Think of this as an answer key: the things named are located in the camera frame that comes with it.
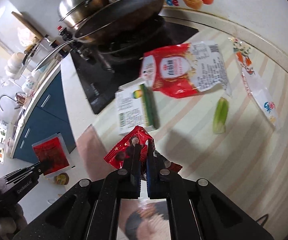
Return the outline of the white gloved left hand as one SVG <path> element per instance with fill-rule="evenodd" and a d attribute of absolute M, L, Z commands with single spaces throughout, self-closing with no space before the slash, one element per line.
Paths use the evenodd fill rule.
<path fill-rule="evenodd" d="M 23 230 L 27 225 L 21 205 L 15 205 L 16 218 L 0 218 L 0 237 L 2 239 L 13 239 L 17 231 Z"/>

